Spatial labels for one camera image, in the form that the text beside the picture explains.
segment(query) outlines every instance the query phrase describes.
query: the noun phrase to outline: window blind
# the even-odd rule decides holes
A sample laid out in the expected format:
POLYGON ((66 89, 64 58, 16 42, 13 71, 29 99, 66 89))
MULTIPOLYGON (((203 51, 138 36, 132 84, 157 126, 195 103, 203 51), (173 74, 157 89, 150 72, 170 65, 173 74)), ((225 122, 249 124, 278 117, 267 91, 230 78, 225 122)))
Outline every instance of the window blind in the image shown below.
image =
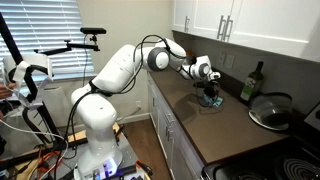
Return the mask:
MULTIPOLYGON (((65 48, 64 40, 83 44, 82 21, 76 0, 0 0, 0 12, 21 54, 65 48)), ((0 62, 11 55, 0 38, 0 62)), ((51 55, 54 74, 93 72, 89 51, 72 51, 51 55)))

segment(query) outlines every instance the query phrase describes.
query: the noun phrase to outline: kitchen counter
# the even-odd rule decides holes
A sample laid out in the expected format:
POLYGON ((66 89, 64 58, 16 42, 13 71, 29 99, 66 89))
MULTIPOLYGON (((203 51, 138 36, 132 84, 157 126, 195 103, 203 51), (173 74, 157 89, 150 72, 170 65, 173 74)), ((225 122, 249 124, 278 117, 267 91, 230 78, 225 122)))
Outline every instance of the kitchen counter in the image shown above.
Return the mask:
POLYGON ((172 69, 150 75, 204 164, 287 137, 255 124, 248 115, 249 108, 223 90, 219 91, 224 99, 222 106, 208 109, 199 105, 192 80, 184 80, 172 69))

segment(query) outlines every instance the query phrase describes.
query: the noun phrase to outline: stovetop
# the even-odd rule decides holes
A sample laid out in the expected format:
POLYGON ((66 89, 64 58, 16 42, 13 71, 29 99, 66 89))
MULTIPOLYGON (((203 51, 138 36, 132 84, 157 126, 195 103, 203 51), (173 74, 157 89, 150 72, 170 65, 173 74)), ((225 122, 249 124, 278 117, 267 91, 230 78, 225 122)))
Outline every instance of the stovetop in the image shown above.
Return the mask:
POLYGON ((208 180, 320 180, 320 103, 292 136, 207 165, 208 180))

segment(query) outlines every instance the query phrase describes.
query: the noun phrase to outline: green bottle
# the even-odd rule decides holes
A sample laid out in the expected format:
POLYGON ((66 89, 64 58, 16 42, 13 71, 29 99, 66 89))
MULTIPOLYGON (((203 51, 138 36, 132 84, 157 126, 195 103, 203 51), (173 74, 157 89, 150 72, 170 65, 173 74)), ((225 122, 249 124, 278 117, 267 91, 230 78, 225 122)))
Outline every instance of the green bottle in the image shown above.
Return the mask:
POLYGON ((256 70, 248 75, 241 91, 241 99, 249 101, 257 94, 263 80, 263 74, 261 73, 262 66, 263 62, 259 61, 256 70))

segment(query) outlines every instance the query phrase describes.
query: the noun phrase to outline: white wall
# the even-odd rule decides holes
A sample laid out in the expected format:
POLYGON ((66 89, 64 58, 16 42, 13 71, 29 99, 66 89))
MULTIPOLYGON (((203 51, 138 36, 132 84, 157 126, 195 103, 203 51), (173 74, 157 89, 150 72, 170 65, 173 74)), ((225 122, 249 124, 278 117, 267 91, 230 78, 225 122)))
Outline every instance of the white wall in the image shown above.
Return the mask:
MULTIPOLYGON (((135 46, 149 34, 172 39, 171 0, 78 0, 78 5, 83 27, 102 27, 107 30, 107 34, 97 36, 101 51, 91 52, 96 73, 99 73, 112 55, 125 44, 135 46)), ((118 117, 135 111, 136 101, 142 102, 142 110, 137 115, 148 112, 146 75, 146 71, 141 70, 132 91, 124 95, 114 95, 109 99, 115 106, 118 117)), ((57 86, 62 86, 69 98, 76 88, 82 86, 82 79, 59 81, 49 87, 57 86)))
POLYGON ((320 63, 182 33, 175 33, 175 40, 197 56, 208 55, 213 67, 241 82, 255 70, 258 61, 264 61, 261 91, 290 94, 293 107, 302 113, 308 113, 320 101, 320 63), (221 52, 235 56, 232 69, 217 64, 221 52))

